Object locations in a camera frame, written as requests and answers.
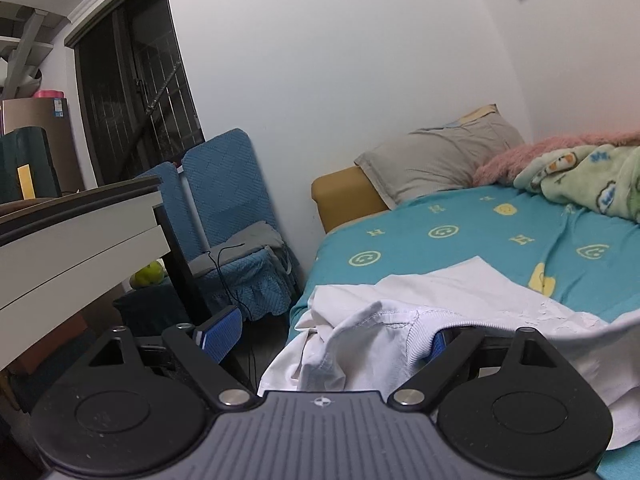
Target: brown refrigerator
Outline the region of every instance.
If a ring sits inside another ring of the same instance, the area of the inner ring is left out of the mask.
[[[24,126],[39,126],[46,131],[50,160],[58,177],[62,195],[83,191],[84,183],[71,133],[66,99],[10,99],[2,101],[0,107],[2,134],[8,134]]]

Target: bed sheet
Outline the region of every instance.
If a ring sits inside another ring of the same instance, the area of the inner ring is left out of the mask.
[[[318,250],[289,339],[316,285],[376,283],[480,256],[515,283],[613,321],[640,307],[640,226],[502,186],[445,191],[339,228]],[[608,452],[606,480],[640,478],[640,444]]]

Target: metal screw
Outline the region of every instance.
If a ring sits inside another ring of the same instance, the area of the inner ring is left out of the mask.
[[[394,393],[394,400],[403,406],[415,406],[424,400],[424,393],[420,390],[398,390]]]
[[[244,390],[233,389],[225,390],[219,394],[218,399],[225,406],[242,406],[251,399],[251,395]]]

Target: window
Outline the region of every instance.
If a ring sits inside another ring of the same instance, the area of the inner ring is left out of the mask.
[[[78,89],[98,183],[204,142],[167,0],[124,0],[76,43]]]

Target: gray beam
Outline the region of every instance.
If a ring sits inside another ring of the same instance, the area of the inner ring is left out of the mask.
[[[27,63],[27,57],[31,52],[31,47],[36,39],[36,35],[40,30],[40,25],[48,14],[46,10],[34,9],[33,14],[24,24],[24,30],[18,47],[11,53],[9,64],[7,67],[6,80],[4,81],[4,89],[0,99],[13,99],[18,91],[18,85],[24,74],[24,65]]]

